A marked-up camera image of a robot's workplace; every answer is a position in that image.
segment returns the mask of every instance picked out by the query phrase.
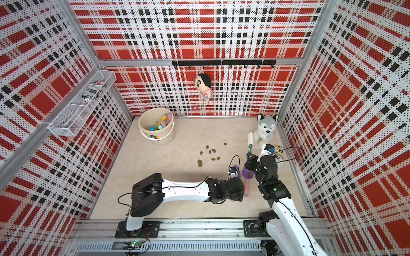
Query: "black hook rack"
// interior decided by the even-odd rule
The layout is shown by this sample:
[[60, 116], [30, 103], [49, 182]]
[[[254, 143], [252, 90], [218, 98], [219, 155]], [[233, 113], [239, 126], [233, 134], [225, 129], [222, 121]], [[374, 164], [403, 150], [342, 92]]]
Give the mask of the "black hook rack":
[[243, 66], [246, 68], [247, 66], [257, 66], [260, 68], [262, 65], [269, 65], [272, 68], [275, 66], [276, 60], [275, 59], [238, 59], [238, 60], [225, 60], [225, 59], [215, 59], [215, 60], [206, 60], [206, 61], [201, 61], [201, 60], [180, 60], [180, 61], [172, 61], [173, 66], [188, 66], [189, 69], [191, 69], [191, 66], [202, 66], [203, 69], [205, 69], [205, 66], [230, 66], [230, 68], [233, 68], [233, 66]]

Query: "white wire basket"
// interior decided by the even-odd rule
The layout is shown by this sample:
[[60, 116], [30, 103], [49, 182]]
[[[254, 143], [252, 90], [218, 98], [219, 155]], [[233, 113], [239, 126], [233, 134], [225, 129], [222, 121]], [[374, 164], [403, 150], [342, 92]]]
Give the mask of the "white wire basket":
[[91, 113], [114, 84], [113, 71], [98, 70], [87, 81], [84, 88], [70, 101], [60, 114], [49, 124], [48, 129], [58, 136], [76, 136]]

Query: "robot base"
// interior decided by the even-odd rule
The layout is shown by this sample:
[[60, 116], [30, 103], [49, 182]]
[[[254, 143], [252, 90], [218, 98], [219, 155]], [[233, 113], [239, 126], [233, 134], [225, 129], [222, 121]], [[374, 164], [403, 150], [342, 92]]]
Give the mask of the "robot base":
[[271, 237], [259, 228], [256, 220], [244, 220], [244, 234], [245, 237]]
[[144, 221], [142, 222], [142, 227], [135, 231], [127, 231], [125, 228], [127, 225], [127, 220], [121, 221], [118, 224], [117, 231], [115, 232], [115, 238], [135, 238], [142, 237], [145, 229], [150, 230], [150, 238], [157, 238], [159, 231], [159, 221]]

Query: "hanging doll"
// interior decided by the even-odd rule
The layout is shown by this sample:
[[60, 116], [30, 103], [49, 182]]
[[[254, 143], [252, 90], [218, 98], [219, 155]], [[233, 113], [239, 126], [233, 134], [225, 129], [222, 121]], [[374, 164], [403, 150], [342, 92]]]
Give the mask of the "hanging doll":
[[209, 100], [214, 96], [214, 90], [211, 88], [211, 79], [207, 74], [199, 74], [195, 77], [195, 87], [202, 93], [202, 96]]

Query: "bucket handle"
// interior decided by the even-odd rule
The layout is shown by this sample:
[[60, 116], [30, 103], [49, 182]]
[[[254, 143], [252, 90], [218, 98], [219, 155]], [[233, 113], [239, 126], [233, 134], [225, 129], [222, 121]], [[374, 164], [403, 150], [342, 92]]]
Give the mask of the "bucket handle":
[[160, 141], [162, 139], [165, 139], [166, 137], [168, 137], [171, 134], [172, 130], [174, 130], [174, 126], [175, 126], [175, 122], [172, 123], [172, 127], [171, 127], [171, 130], [169, 131], [169, 133], [167, 135], [165, 135], [164, 137], [160, 138], [160, 139], [154, 139], [154, 138], [150, 138], [150, 137], [146, 136], [140, 128], [139, 128], [139, 131], [141, 132], [142, 136], [144, 136], [146, 139], [154, 140], [154, 141]]

